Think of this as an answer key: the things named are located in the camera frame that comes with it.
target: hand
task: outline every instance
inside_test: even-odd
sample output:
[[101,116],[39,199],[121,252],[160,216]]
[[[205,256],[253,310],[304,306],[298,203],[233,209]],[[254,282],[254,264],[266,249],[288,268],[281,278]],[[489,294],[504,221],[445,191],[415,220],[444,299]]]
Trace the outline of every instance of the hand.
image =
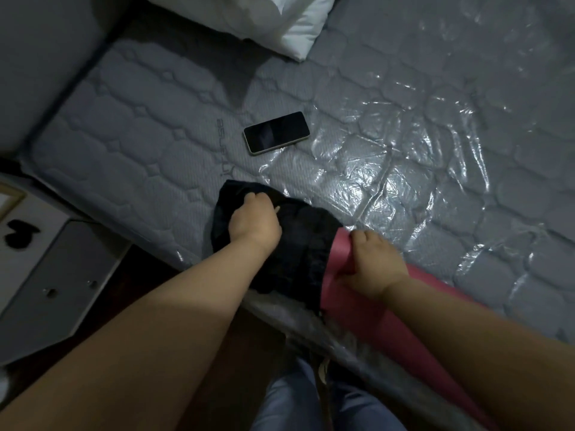
[[381,299],[384,290],[409,277],[397,249],[375,231],[351,232],[355,274],[342,279],[350,288],[370,299]]
[[268,195],[250,192],[244,205],[237,209],[229,221],[229,237],[232,242],[246,241],[262,248],[266,257],[276,248],[282,236],[276,210]]

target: forearm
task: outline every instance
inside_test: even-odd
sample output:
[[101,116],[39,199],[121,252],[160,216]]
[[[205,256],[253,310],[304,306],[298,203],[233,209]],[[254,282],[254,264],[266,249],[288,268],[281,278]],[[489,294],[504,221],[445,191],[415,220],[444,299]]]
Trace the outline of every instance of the forearm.
[[74,349],[0,414],[0,429],[175,428],[267,254],[233,242]]
[[572,429],[575,349],[416,280],[382,297],[505,429]]

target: jeans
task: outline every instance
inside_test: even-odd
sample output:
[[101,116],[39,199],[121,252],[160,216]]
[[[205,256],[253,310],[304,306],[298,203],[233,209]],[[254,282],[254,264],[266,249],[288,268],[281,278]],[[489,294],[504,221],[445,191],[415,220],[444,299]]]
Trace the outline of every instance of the jeans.
[[[342,380],[330,379],[334,431],[406,431],[374,396]],[[320,400],[313,370],[301,357],[267,388],[251,431],[323,431]]]

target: white pillow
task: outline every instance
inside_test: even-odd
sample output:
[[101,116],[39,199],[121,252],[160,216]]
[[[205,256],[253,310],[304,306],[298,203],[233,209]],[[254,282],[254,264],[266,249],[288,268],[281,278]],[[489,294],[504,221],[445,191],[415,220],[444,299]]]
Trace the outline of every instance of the white pillow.
[[334,0],[149,0],[209,28],[297,61],[307,57]]

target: person's left hand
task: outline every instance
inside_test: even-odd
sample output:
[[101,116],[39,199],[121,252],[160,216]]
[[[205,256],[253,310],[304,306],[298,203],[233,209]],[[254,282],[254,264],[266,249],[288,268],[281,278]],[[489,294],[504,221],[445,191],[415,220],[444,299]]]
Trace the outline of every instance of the person's left hand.
[[276,210],[271,199],[264,193],[250,192],[244,198],[244,205],[237,209],[229,222],[229,237],[232,242],[245,239],[262,248],[266,257],[276,248],[282,236]]

